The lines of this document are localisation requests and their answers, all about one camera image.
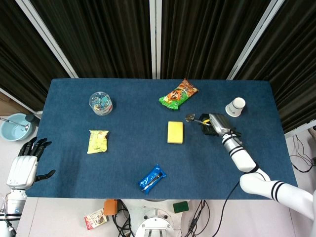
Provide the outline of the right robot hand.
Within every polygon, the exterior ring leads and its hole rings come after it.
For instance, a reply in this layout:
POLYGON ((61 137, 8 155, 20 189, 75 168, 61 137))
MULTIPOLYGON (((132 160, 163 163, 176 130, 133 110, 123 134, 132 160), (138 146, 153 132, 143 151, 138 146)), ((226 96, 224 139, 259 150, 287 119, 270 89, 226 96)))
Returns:
POLYGON ((241 136, 223 114, 202 114, 199 119, 202 121, 200 126, 204 135, 222 136, 231 133, 237 137, 241 136))

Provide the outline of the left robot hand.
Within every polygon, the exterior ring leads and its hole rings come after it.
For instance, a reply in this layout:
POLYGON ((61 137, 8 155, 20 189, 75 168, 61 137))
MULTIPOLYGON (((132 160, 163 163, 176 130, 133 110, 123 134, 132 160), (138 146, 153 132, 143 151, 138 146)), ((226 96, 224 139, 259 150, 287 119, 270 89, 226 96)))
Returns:
POLYGON ((27 190, 35 182, 48 179, 55 174, 56 170, 53 169, 47 174, 37 175, 38 162, 45 148, 51 143, 46 138, 37 140, 37 137, 34 137, 22 146, 9 171, 6 183, 9 188, 27 190))

